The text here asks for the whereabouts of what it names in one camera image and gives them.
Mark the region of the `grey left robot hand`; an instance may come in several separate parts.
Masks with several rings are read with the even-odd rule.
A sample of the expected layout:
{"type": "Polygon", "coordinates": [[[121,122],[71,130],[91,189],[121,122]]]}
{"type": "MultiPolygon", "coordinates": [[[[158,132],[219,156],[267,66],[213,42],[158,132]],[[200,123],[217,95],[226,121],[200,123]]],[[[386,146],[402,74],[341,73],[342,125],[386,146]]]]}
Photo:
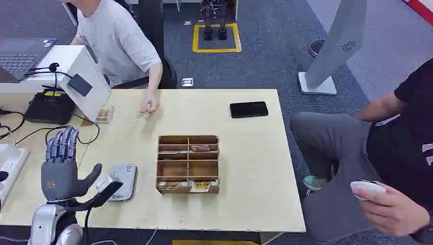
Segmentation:
{"type": "Polygon", "coordinates": [[[102,172],[102,165],[98,163],[86,178],[78,178],[78,136],[78,129],[67,127],[47,142],[45,161],[41,166],[41,188],[48,202],[60,202],[86,195],[102,172]]]}

